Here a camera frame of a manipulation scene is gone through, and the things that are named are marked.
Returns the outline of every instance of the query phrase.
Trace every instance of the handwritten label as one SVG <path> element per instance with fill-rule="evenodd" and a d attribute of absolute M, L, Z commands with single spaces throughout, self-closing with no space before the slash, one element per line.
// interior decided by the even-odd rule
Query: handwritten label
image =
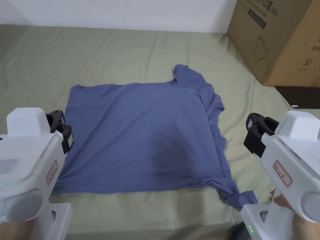
<path fill-rule="evenodd" d="M 57 160 L 55 160 L 53 165 L 52 165 L 52 167 L 50 168 L 50 171 L 49 171 L 48 175 L 47 175 L 47 184 L 48 184 L 48 186 L 50 185 L 54 175 L 57 172 L 57 170 L 58 170 L 58 163 L 57 163 Z"/>
<path fill-rule="evenodd" d="M 283 183 L 287 186 L 287 188 L 290 187 L 290 185 L 292 184 L 292 178 L 283 168 L 283 166 L 279 163 L 278 160 L 275 162 L 275 164 L 273 164 L 273 169 L 276 171 L 276 173 L 281 178 Z"/>

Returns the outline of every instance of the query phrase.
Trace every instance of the blue t-shirt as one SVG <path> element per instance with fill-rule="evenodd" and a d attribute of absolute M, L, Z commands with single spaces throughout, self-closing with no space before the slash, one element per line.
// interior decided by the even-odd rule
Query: blue t-shirt
<path fill-rule="evenodd" d="M 212 186 L 234 207 L 257 203 L 231 178 L 220 96 L 188 66 L 173 73 L 165 83 L 72 87 L 65 120 L 74 144 L 52 193 Z"/>

